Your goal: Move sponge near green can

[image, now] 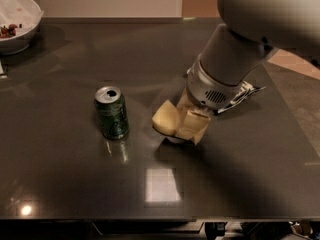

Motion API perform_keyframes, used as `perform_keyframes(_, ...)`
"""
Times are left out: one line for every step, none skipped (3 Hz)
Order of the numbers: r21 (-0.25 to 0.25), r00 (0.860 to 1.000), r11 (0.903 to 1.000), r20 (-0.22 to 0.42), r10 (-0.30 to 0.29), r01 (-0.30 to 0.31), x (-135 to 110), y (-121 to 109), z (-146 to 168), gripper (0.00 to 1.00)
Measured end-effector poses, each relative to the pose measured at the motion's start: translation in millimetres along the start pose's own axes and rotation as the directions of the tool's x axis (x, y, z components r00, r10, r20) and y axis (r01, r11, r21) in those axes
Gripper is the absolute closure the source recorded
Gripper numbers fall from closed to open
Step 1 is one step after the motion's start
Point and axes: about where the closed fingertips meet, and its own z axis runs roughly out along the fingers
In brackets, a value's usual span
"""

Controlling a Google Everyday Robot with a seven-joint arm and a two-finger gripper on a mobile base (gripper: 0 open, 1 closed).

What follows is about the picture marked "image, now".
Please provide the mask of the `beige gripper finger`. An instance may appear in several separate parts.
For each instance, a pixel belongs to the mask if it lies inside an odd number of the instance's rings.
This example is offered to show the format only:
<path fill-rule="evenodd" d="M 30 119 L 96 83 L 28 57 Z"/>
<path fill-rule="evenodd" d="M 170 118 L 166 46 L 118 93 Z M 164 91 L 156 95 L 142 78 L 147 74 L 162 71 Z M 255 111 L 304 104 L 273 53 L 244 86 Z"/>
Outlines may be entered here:
<path fill-rule="evenodd" d="M 193 109 L 193 103 L 189 100 L 186 89 L 183 90 L 176 108 L 180 117 L 185 116 L 188 112 L 190 112 Z"/>
<path fill-rule="evenodd" d="M 175 136 L 197 145 L 210 122 L 210 116 L 188 109 L 182 114 Z"/>

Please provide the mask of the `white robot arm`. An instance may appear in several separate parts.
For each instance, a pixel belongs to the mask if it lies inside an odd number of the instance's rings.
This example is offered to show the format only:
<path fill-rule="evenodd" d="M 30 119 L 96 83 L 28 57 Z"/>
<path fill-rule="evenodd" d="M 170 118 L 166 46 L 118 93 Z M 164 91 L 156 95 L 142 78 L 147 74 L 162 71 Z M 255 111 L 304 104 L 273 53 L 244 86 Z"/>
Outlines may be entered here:
<path fill-rule="evenodd" d="M 235 105 L 243 79 L 277 49 L 320 64 L 320 0 L 217 0 L 222 23 L 187 73 L 175 136 L 198 143 L 208 112 Z"/>

